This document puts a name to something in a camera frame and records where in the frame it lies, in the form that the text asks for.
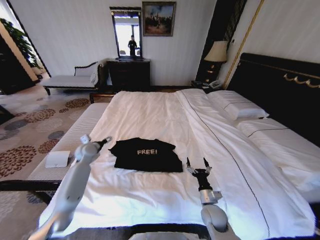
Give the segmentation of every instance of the painting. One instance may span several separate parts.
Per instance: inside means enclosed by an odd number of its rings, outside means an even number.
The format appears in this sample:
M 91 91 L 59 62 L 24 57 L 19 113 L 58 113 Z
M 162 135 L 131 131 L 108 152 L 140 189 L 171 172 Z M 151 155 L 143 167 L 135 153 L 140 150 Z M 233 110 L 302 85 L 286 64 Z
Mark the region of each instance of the painting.
M 175 23 L 175 1 L 143 1 L 143 35 L 172 37 Z

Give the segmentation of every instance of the telephone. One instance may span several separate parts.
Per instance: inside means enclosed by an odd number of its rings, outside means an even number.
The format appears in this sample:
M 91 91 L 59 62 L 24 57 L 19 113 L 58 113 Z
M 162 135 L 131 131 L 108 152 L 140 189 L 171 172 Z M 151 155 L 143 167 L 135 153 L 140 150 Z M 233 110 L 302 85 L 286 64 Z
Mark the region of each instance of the telephone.
M 210 86 L 212 89 L 219 89 L 219 88 L 220 88 L 220 83 L 219 83 L 219 81 L 215 80 L 215 81 L 209 83 L 209 86 Z

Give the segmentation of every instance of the green leaves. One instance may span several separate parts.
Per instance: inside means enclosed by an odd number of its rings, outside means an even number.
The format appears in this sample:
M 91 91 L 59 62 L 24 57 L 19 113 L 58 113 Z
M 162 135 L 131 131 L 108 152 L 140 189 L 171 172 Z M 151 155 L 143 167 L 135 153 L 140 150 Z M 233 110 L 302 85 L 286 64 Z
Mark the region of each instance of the green leaves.
M 15 42 L 16 46 L 19 48 L 30 67 L 41 69 L 41 67 L 37 64 L 37 57 L 33 54 L 31 44 L 26 40 L 26 34 L 19 29 L 14 28 L 13 23 L 4 18 L 0 18 L 0 22 L 4 25 L 5 29 Z

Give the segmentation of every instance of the carpet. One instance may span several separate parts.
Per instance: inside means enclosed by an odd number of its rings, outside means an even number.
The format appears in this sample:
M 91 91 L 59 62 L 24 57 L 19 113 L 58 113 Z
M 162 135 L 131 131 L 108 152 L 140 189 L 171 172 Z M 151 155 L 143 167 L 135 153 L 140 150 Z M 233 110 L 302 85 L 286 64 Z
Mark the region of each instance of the carpet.
M 111 98 L 95 98 L 109 102 Z M 0 125 L 0 181 L 24 180 L 90 105 L 88 91 L 40 85 L 0 95 L 0 105 L 15 115 Z M 24 240 L 36 229 L 46 204 L 27 192 L 0 192 L 0 240 Z

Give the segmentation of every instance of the lampshade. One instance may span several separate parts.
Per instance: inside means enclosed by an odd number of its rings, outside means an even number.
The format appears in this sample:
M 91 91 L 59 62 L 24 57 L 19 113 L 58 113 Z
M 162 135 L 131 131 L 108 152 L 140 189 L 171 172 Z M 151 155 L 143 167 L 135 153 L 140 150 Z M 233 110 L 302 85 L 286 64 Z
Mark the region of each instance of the lampshade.
M 212 48 L 204 60 L 209 62 L 227 61 L 227 41 L 215 41 Z

